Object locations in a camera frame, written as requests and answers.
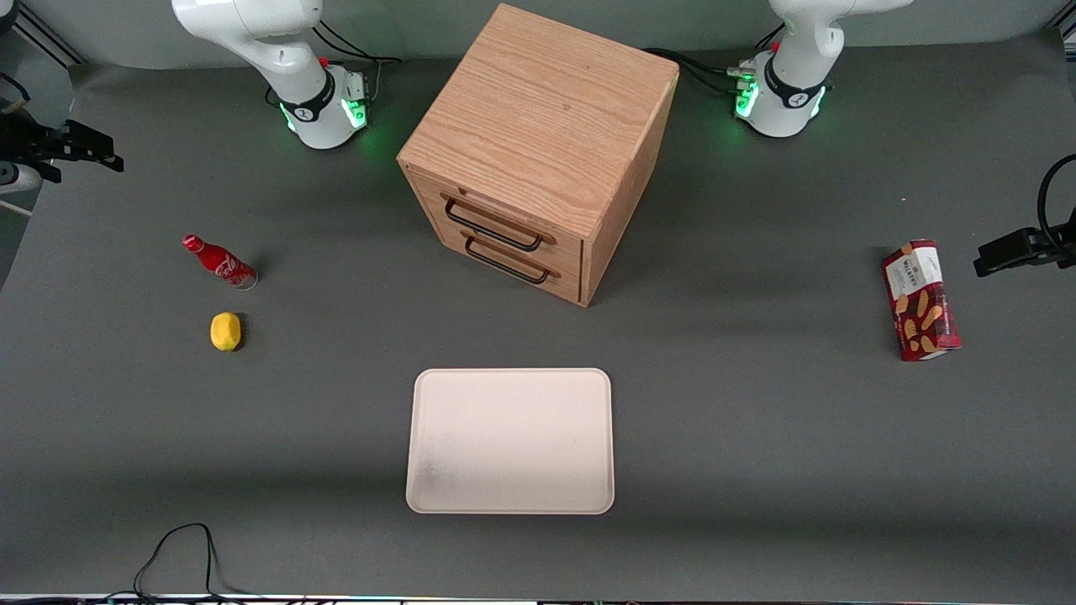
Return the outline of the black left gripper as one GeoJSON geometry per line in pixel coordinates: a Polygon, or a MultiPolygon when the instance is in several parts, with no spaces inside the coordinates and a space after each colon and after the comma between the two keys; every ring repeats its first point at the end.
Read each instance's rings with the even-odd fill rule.
{"type": "Polygon", "coordinates": [[[978,248],[973,268],[979,278],[1021,266],[1053,263],[1059,269],[1075,267],[1075,226],[1056,225],[1039,229],[1017,229],[978,248]]]}

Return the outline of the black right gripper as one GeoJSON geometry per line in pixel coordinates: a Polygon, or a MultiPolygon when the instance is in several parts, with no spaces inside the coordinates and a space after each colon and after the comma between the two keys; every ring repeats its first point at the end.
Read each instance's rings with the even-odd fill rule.
{"type": "Polygon", "coordinates": [[[77,119],[65,119],[63,133],[14,113],[1,115],[1,160],[34,169],[43,180],[62,183],[61,169],[51,160],[95,161],[109,170],[124,172],[124,160],[114,154],[113,138],[77,119]]]}

